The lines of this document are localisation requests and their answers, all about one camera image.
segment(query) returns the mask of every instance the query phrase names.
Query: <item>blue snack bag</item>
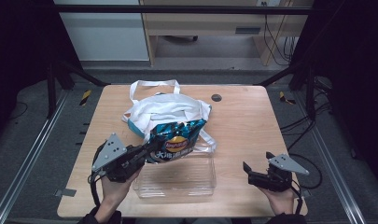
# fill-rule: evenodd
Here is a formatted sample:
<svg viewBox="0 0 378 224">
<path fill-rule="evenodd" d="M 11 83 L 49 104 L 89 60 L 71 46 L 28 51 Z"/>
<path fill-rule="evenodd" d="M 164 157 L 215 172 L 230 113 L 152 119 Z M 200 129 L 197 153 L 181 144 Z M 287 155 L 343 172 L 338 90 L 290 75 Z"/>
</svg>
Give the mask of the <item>blue snack bag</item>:
<svg viewBox="0 0 378 224">
<path fill-rule="evenodd" d="M 147 163 L 175 161 L 190 154 L 205 123 L 197 119 L 158 124 L 151 130 L 148 142 L 157 141 L 159 148 L 147 156 Z"/>
</svg>

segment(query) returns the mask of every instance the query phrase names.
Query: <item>white wall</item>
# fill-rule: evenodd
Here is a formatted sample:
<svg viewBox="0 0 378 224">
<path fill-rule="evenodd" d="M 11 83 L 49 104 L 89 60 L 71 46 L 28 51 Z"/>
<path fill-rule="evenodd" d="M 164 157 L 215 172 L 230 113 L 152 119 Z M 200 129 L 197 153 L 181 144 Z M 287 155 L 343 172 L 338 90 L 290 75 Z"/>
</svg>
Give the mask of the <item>white wall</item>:
<svg viewBox="0 0 378 224">
<path fill-rule="evenodd" d="M 54 0 L 55 4 L 138 5 L 137 0 Z M 61 13 L 81 61 L 148 61 L 139 13 Z"/>
</svg>

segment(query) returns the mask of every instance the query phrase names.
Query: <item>human hand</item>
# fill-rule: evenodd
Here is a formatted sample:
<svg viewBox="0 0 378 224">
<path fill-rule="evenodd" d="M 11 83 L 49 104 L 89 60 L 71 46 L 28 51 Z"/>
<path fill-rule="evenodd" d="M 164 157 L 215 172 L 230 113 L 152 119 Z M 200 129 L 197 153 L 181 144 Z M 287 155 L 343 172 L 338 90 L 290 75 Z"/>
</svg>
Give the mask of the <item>human hand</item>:
<svg viewBox="0 0 378 224">
<path fill-rule="evenodd" d="M 127 196 L 132 182 L 139 176 L 140 171 L 141 169 L 136 171 L 125 183 L 112 182 L 106 176 L 101 178 L 104 198 L 98 212 L 95 214 L 95 218 L 99 223 L 106 223 L 111 218 Z"/>
<path fill-rule="evenodd" d="M 292 189 L 287 189 L 282 192 L 275 192 L 262 188 L 258 189 L 267 196 L 273 213 L 276 216 L 282 213 L 293 214 L 294 192 Z"/>
</svg>

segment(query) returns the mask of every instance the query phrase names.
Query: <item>black cloth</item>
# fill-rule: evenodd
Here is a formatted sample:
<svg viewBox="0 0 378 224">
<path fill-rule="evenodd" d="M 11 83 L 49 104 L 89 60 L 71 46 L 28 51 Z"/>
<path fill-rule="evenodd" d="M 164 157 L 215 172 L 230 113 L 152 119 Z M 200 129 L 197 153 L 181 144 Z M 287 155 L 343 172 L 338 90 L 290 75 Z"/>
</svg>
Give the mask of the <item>black cloth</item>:
<svg viewBox="0 0 378 224">
<path fill-rule="evenodd" d="M 276 217 L 271 218 L 266 224 L 306 224 L 303 215 L 289 214 L 286 215 L 282 213 Z"/>
<path fill-rule="evenodd" d="M 98 208 L 93 208 L 89 214 L 84 216 L 78 224 L 99 224 L 95 219 L 95 214 L 98 211 Z M 120 224 L 121 223 L 121 212 L 116 211 L 112 218 L 107 222 L 108 224 Z M 271 218 L 266 224 L 306 224 L 305 218 L 303 215 L 286 215 L 285 213 Z"/>
<path fill-rule="evenodd" d="M 95 214 L 98 212 L 98 207 L 92 208 L 89 214 L 84 216 L 77 224 L 99 224 L 95 219 Z M 112 217 L 109 219 L 107 224 L 120 224 L 121 223 L 121 212 L 116 211 Z"/>
</svg>

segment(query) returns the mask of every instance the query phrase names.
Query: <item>transparent plastic box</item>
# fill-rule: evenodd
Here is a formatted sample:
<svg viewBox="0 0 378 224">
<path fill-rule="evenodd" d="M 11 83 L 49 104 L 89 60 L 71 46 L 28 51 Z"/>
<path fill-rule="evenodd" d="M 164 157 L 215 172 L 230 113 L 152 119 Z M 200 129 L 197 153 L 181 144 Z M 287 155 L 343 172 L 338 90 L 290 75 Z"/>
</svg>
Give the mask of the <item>transparent plastic box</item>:
<svg viewBox="0 0 378 224">
<path fill-rule="evenodd" d="M 213 153 L 194 150 L 166 163 L 146 163 L 133 182 L 139 198 L 211 196 L 216 187 Z"/>
</svg>

